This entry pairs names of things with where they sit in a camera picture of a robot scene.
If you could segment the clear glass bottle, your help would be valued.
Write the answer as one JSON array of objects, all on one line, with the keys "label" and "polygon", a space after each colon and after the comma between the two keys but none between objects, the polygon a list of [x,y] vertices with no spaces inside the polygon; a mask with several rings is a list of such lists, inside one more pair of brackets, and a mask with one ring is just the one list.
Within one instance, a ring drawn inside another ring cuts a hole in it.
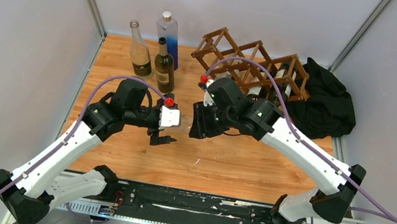
[{"label": "clear glass bottle", "polygon": [[180,133],[188,135],[193,124],[193,116],[181,114],[180,125],[176,128],[173,128],[172,131],[174,133]]}]

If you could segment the blue square glass bottle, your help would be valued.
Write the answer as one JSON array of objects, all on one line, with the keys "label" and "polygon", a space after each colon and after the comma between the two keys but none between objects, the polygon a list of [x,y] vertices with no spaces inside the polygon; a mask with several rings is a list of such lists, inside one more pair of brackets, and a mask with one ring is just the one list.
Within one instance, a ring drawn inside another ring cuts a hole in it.
[{"label": "blue square glass bottle", "polygon": [[157,21],[157,34],[158,37],[165,37],[167,42],[168,53],[172,56],[174,62],[174,70],[176,71],[179,66],[178,62],[178,23],[172,17],[171,12],[164,11],[162,17]]}]

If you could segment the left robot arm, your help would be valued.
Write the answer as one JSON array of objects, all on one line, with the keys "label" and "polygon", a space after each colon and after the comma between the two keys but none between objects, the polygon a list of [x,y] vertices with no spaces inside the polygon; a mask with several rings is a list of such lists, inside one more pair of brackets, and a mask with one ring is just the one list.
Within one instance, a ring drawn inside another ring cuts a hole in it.
[{"label": "left robot arm", "polygon": [[84,196],[98,195],[110,201],[117,192],[118,178],[107,166],[58,180],[71,163],[98,146],[125,125],[146,128],[150,144],[171,143],[161,136],[164,128],[180,124],[180,111],[172,93],[134,76],[118,76],[119,86],[100,100],[88,98],[76,121],[51,145],[33,159],[12,171],[0,170],[0,200],[15,218],[16,224],[37,224],[57,206]]}]

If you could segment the olive green wine bottle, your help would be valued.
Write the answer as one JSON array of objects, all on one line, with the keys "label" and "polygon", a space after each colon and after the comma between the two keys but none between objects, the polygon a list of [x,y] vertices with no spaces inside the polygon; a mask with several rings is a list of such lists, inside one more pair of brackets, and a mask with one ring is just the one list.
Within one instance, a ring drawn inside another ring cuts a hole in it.
[{"label": "olive green wine bottle", "polygon": [[167,39],[160,37],[159,53],[154,59],[157,86],[160,92],[170,93],[174,88],[174,59],[167,50]]}]

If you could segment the clear bottle black label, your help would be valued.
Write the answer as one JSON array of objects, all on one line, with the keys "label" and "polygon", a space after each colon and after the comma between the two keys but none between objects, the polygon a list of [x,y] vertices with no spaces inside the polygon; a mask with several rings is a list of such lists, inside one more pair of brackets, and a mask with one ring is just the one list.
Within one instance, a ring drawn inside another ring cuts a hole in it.
[{"label": "clear bottle black label", "polygon": [[134,75],[147,80],[152,75],[150,52],[140,33],[139,22],[134,19],[131,20],[130,27],[132,35],[130,58],[132,60]]}]

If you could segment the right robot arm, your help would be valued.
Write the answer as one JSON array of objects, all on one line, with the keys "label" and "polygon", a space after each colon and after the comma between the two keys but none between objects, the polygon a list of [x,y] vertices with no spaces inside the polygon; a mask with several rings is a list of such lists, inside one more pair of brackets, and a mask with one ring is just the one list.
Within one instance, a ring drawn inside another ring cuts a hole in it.
[{"label": "right robot arm", "polygon": [[282,195],[270,213],[271,224],[292,224],[318,217],[333,224],[343,221],[365,169],[349,166],[326,153],[300,131],[267,99],[251,99],[229,78],[203,75],[199,86],[204,100],[194,103],[189,137],[204,139],[233,128],[279,151],[301,168],[316,187],[297,195]]}]

